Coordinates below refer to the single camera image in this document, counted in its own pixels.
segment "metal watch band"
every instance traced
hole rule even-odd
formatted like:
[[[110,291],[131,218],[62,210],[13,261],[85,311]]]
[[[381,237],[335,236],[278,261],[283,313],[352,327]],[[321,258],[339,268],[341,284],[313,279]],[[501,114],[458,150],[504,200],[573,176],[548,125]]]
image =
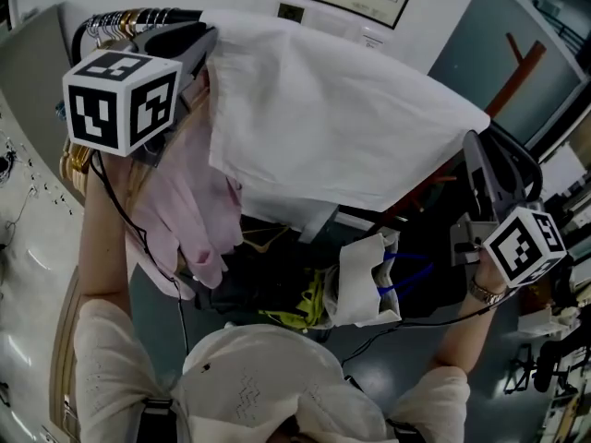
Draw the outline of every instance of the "metal watch band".
[[[499,302],[504,296],[505,292],[503,293],[492,293],[480,287],[474,279],[470,281],[468,284],[468,292],[475,298],[477,301],[482,302],[486,305],[495,305]]]

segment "white floor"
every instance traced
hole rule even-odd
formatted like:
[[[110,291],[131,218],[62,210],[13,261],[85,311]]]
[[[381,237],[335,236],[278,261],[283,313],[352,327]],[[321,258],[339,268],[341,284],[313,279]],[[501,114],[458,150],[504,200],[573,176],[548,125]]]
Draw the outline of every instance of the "white floor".
[[[0,435],[8,443],[50,441],[44,437],[45,427],[66,441],[49,421],[49,376],[57,321],[78,262],[82,207],[50,173],[10,115],[3,111],[2,116],[0,154],[10,138],[21,162],[0,186],[0,243],[11,235],[6,221],[15,220],[25,199],[27,203],[12,244],[2,253],[0,381],[10,386],[11,408],[0,404]]]

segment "person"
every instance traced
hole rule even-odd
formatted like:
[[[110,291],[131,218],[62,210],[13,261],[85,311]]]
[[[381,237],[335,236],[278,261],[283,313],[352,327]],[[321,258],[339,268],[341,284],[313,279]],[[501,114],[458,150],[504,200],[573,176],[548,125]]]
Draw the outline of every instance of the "person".
[[[103,159],[123,205],[130,161],[105,154]],[[464,440],[470,393],[466,375],[480,355],[494,310],[449,328],[428,372],[385,416],[344,381],[339,362],[327,349],[269,325],[221,329],[205,337],[167,392],[158,386],[134,334],[125,244],[124,221],[100,178],[90,172],[78,266],[84,303],[74,338],[82,442],[404,443],[404,432],[395,429],[399,424],[411,425],[422,438],[413,441]],[[490,293],[505,292],[486,254],[475,283]],[[483,307],[469,294],[460,315]],[[153,403],[147,399],[164,402],[161,414],[174,417],[172,423],[166,420],[172,432],[168,437],[156,437],[166,426],[163,421],[150,424],[146,416],[144,425]]]

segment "railing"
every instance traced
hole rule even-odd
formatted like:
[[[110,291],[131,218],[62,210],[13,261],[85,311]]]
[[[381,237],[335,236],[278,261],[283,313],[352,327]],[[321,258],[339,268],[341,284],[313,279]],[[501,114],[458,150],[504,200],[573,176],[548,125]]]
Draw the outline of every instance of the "railing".
[[[585,38],[577,32],[571,30],[568,26],[562,23],[559,19],[553,17],[547,11],[540,9],[535,2],[534,6],[536,7],[537,11],[543,15],[550,26],[558,33],[571,53],[578,55],[585,45]]]

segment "white towel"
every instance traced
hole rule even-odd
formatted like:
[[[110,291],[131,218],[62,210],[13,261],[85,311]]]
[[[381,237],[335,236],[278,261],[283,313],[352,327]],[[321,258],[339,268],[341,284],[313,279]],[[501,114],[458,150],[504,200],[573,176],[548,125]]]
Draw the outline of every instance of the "white towel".
[[[439,82],[330,34],[235,11],[201,20],[220,31],[210,164],[245,186],[383,211],[489,124]]]

